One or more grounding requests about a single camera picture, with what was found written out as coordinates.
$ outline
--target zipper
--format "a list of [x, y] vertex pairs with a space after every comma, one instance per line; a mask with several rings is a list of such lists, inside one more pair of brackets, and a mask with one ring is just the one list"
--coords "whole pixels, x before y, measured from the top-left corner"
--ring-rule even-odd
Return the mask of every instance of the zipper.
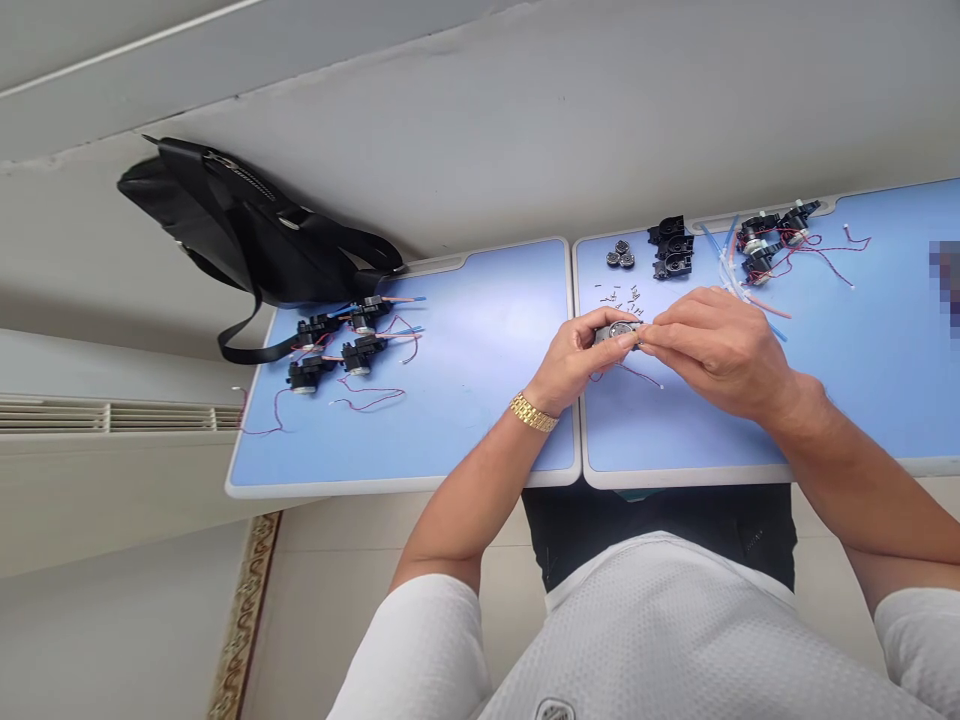
[[250, 185], [252, 185], [261, 195], [267, 198], [270, 202], [276, 201], [277, 199], [276, 196], [272, 192], [267, 190], [266, 186], [262, 182], [260, 182], [254, 175], [244, 170], [242, 167], [240, 167], [236, 162], [234, 162], [230, 158], [225, 158], [223, 155], [218, 155], [213, 151], [207, 152], [207, 154], [204, 155], [203, 157], [206, 160], [213, 160], [214, 162], [218, 162], [228, 170], [239, 175], [241, 178], [246, 180]]

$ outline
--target person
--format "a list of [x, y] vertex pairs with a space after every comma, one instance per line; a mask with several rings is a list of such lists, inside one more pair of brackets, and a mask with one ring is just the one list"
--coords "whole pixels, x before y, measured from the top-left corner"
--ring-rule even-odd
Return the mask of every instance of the person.
[[[698, 288], [635, 335], [594, 345], [618, 320], [636, 318], [601, 308], [564, 323], [433, 495], [329, 717], [960, 718], [960, 523], [788, 366], [756, 308]], [[843, 544], [890, 680], [798, 618], [789, 485], [665, 489], [634, 503], [582, 480], [523, 489], [549, 418], [637, 342], [780, 447]], [[481, 557], [521, 493], [548, 616], [494, 689]]]

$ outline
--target gold watch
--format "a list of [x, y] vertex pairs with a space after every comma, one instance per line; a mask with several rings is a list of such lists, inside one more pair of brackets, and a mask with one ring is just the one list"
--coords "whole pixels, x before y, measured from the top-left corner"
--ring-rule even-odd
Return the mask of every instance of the gold watch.
[[522, 392], [517, 393], [517, 396], [510, 401], [510, 409], [513, 410], [514, 415], [523, 420], [527, 425], [541, 432], [550, 432], [559, 422], [558, 418], [550, 417], [545, 412], [537, 410], [530, 404], [530, 401], [523, 396]]

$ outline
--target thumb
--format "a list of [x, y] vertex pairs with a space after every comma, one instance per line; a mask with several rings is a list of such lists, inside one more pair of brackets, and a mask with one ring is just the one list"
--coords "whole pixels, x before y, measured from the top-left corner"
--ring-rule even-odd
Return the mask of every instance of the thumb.
[[581, 370], [585, 373], [594, 373], [608, 365], [623, 362], [627, 353], [630, 352], [630, 348], [636, 344], [636, 333], [618, 335], [608, 338], [602, 343], [597, 343], [593, 347], [577, 353]]

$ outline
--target man's right hand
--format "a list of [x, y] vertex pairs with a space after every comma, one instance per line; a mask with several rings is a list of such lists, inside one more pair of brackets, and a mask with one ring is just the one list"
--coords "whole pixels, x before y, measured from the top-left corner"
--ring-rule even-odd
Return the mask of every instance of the man's right hand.
[[787, 364], [763, 312], [722, 288], [697, 288], [637, 334], [640, 350], [704, 398], [768, 432], [802, 422], [824, 397], [819, 381]]

